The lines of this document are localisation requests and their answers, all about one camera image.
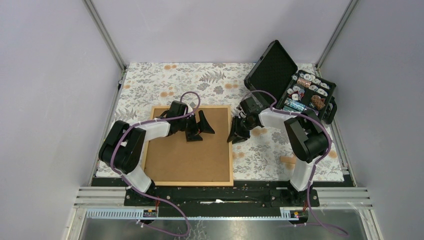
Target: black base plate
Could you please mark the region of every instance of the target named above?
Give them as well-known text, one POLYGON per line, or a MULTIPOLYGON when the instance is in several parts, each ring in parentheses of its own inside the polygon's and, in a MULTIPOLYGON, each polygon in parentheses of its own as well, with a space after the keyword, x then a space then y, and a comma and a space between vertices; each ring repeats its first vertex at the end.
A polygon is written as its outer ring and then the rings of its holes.
MULTIPOLYGON (((287 189, 273 187, 165 187, 158 186, 153 195, 169 199, 178 205, 188 217, 279 217, 280 207, 303 207, 293 205, 285 196, 287 189), (225 203, 210 203, 221 200, 225 203)), ((317 191, 311 191, 311 205, 320 205, 317 191)), ((126 191, 124 206, 155 206, 156 201, 140 196, 132 189, 126 191)), ((159 217, 180 217, 181 214, 172 206, 161 202, 159 217)))

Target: case handle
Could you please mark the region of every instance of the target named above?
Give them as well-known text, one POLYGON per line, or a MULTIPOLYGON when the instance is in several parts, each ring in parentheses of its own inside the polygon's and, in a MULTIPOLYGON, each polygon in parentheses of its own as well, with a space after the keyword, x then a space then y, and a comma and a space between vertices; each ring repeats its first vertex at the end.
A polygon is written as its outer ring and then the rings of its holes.
POLYGON ((334 115, 336 115, 336 111, 337 111, 337 104, 333 96, 331 97, 331 100, 329 103, 332 105, 332 108, 330 108, 330 104, 329 104, 328 108, 325 110, 325 115, 326 115, 325 123, 330 125, 333 122, 334 115))

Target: patterned fabric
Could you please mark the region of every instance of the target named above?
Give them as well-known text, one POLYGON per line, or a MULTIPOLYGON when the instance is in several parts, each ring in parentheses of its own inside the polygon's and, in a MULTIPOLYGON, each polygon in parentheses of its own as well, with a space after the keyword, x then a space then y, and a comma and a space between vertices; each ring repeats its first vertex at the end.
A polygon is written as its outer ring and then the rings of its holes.
MULTIPOLYGON (((231 105, 232 114, 248 92, 244 78, 254 63, 131 63, 119 97, 114 120, 130 124, 147 120, 152 106, 170 105, 187 91, 195 91, 202 105, 231 105)), ((313 73, 312 64, 298 64, 299 69, 313 73)), ((188 94, 184 102, 197 104, 188 94)), ((284 163, 294 158, 285 130, 257 127, 248 141, 233 145, 235 180, 287 181, 293 165, 284 163)), ((99 162, 97 177, 118 177, 99 162)), ((333 145, 331 153, 317 166, 314 180, 343 181, 343 174, 333 145)))

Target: black case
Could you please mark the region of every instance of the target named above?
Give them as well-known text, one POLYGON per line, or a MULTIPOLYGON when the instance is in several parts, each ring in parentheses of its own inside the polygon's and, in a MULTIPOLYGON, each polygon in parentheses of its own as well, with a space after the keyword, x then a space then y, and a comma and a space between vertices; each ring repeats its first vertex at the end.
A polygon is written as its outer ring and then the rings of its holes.
MULTIPOLYGON (((292 75, 299 77, 301 73, 313 75, 303 70, 298 71, 296 63, 280 42, 275 40, 269 44, 266 51, 245 77, 244 85, 251 91, 263 90, 269 92, 277 99, 277 104, 274 107, 276 109, 282 109, 285 106, 284 102, 286 98, 289 96, 287 90, 297 83, 297 81, 292 79, 292 75)), ((318 92, 304 88, 305 93, 300 102, 309 107, 313 95, 325 98, 325 107, 319 111, 318 118, 324 120, 327 124, 331 124, 337 111, 336 101, 333 97, 336 84, 317 77, 316 75, 315 78, 319 79, 322 83, 326 83, 330 87, 330 89, 323 88, 328 96, 323 96, 318 92)), ((274 102, 273 99, 265 93, 254 92, 253 95, 264 106, 268 107, 274 102)))

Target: cork surface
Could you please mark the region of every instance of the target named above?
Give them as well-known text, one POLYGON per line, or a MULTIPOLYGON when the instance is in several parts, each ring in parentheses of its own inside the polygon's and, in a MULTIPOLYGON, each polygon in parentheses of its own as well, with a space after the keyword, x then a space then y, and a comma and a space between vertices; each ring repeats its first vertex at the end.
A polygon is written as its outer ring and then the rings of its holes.
MULTIPOLYGON (((159 116, 167 109, 153 107, 152 116, 159 116)), ((233 185, 233 149, 227 143, 231 121, 229 106, 204 106, 199 110, 203 110, 215 134, 201 133, 203 141, 187 142, 185 132, 180 131, 148 143, 143 166, 156 185, 233 185)))

